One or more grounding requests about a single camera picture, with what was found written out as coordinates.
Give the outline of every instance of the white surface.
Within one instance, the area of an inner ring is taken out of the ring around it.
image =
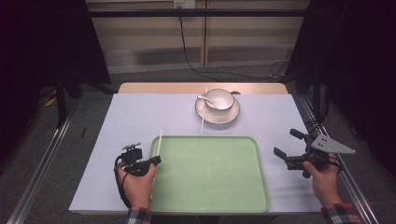
[[[266,213],[319,211],[311,179],[303,178],[302,171],[288,171],[285,162],[273,153],[274,147],[288,156],[304,153],[304,141],[289,135],[292,128],[306,132],[291,95],[235,98],[241,106],[238,118],[222,125],[205,123],[202,135],[250,136],[257,141],[270,197]],[[140,142],[146,160],[151,142],[161,130],[163,135],[200,135],[201,118],[195,112],[195,101],[196,94],[115,94],[69,210],[126,213],[113,172],[120,149]]]

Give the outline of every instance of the wall outlet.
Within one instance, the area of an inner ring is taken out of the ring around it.
[[[184,8],[184,0],[174,0],[174,8]]]
[[[195,0],[184,0],[184,8],[195,8]]]

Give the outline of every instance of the plaid sleeve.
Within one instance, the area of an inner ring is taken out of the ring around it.
[[[147,208],[131,207],[125,224],[149,224],[151,221],[151,211]]]
[[[349,203],[329,204],[320,209],[324,219],[329,224],[357,224],[358,219]]]

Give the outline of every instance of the spoon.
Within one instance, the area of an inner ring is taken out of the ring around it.
[[[206,98],[206,97],[204,97],[203,95],[197,95],[197,98],[198,98],[198,99],[205,100],[205,101],[208,101],[210,104],[213,105],[214,108],[216,108],[215,103],[213,103],[213,101],[211,101],[209,98]]]

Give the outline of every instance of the teacup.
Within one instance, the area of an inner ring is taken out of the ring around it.
[[[213,104],[205,101],[206,105],[215,111],[226,112],[233,107],[234,98],[233,95],[222,89],[214,89],[208,91],[205,95]]]

